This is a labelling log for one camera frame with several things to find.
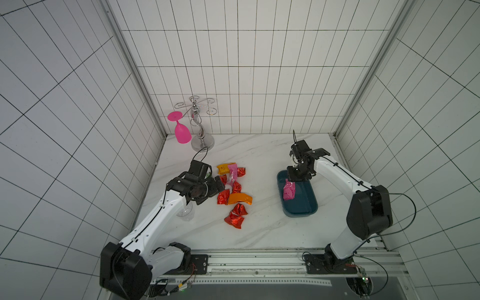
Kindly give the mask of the red tea bag bottom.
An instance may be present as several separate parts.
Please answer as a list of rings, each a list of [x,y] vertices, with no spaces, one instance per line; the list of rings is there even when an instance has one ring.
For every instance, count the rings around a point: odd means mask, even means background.
[[[243,216],[238,216],[236,214],[230,214],[229,216],[225,217],[224,221],[230,225],[233,226],[236,229],[241,229],[242,224],[244,222],[245,218]]]

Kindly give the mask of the yellow tea bag packet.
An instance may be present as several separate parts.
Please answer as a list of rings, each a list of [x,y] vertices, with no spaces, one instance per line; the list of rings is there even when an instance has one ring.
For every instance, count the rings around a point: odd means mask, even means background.
[[[218,165],[217,166],[218,175],[222,176],[222,175],[230,174],[230,166],[231,165],[236,165],[236,163],[230,162],[230,163],[224,163],[224,164]]]

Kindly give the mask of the orange tea bag packet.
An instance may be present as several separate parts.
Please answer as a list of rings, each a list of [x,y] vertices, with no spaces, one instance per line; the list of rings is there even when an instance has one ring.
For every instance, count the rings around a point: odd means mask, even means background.
[[[232,193],[229,195],[227,204],[234,205],[237,203],[246,203],[247,205],[252,205],[253,198],[245,193]]]

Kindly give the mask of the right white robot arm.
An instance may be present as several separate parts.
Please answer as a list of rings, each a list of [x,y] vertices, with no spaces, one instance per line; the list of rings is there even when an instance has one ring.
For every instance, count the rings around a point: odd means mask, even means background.
[[[348,264],[368,239],[393,225],[390,194],[384,186],[360,180],[328,151],[311,149],[303,140],[291,146],[290,156],[294,162],[287,167],[290,181],[302,182],[321,175],[349,200],[346,228],[324,249],[322,264],[326,270],[334,271]]]

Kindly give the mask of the pink tea bag packet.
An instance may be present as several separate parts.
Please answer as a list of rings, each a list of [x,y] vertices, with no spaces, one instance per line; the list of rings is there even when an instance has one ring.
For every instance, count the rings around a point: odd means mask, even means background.
[[[296,185],[295,182],[285,179],[285,185],[282,190],[282,198],[284,201],[289,201],[295,199],[296,196]]]
[[[233,187],[238,179],[238,165],[236,163],[232,163],[227,165],[227,168],[229,171],[227,176],[227,184]]]

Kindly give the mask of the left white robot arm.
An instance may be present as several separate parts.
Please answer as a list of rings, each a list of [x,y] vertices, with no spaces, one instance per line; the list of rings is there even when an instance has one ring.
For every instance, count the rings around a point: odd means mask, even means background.
[[[103,248],[99,285],[125,300],[139,300],[152,280],[174,271],[190,271],[189,247],[179,242],[160,248],[155,244],[191,201],[201,204],[224,188],[219,176],[198,177],[187,172],[168,182],[163,196],[140,224],[117,244],[109,242]]]

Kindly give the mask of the red tea bag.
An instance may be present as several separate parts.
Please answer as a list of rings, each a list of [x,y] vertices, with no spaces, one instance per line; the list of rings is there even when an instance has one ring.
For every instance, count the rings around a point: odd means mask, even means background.
[[[226,174],[221,175],[219,178],[220,178],[220,180],[221,180],[221,182],[222,182],[223,185],[226,185],[226,184],[227,184],[227,182],[228,182],[228,177],[227,177]]]
[[[248,212],[246,211],[245,206],[241,203],[236,204],[236,206],[232,210],[232,213],[236,216],[246,216],[246,215],[248,215]]]
[[[230,198],[230,190],[225,189],[217,195],[217,204],[218,205],[228,205]]]
[[[241,229],[242,224],[244,222],[245,218],[243,216],[238,216],[236,214],[230,214],[229,216],[225,217],[224,221],[230,225],[233,226],[236,229]]]
[[[240,177],[243,177],[246,175],[246,168],[245,167],[239,167],[237,168],[237,176],[240,178]]]
[[[239,182],[235,181],[232,184],[232,194],[241,193],[242,186]]]

